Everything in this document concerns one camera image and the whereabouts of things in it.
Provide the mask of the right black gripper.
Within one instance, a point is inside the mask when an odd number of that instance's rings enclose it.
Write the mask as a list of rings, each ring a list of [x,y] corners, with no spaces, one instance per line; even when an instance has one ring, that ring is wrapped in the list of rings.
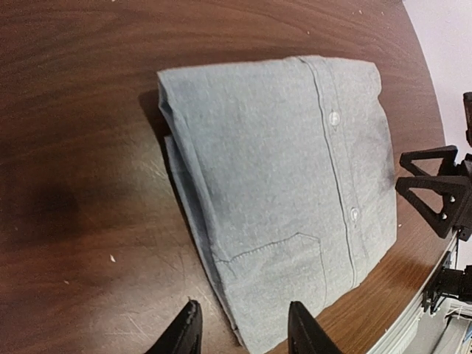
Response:
[[[465,242],[471,237],[471,154],[455,164],[455,145],[402,153],[400,166],[416,177],[400,177],[395,189],[421,215],[438,237],[451,233]],[[437,176],[414,161],[441,159]]]

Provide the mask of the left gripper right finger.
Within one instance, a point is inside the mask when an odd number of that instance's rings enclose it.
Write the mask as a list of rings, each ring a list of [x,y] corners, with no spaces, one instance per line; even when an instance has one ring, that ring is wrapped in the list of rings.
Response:
[[[341,354],[302,302],[290,303],[288,312],[290,354]]]

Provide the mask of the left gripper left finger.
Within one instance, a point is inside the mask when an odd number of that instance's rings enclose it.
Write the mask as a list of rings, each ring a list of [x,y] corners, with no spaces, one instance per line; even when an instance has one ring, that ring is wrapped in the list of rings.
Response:
[[[196,300],[189,300],[146,354],[201,354],[203,316]]]

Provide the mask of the grey long sleeve shirt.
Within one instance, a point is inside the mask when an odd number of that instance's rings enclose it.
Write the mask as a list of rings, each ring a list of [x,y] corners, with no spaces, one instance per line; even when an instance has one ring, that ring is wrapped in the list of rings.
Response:
[[[167,69],[173,180],[239,342],[267,353],[290,302],[317,315],[397,239],[395,163],[374,63],[317,55]]]

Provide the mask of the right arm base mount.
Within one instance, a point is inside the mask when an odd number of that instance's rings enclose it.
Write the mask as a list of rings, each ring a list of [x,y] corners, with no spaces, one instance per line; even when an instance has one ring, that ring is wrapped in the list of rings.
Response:
[[[471,304],[471,265],[464,270],[451,267],[451,251],[447,251],[423,290],[422,308],[434,314],[445,299]]]

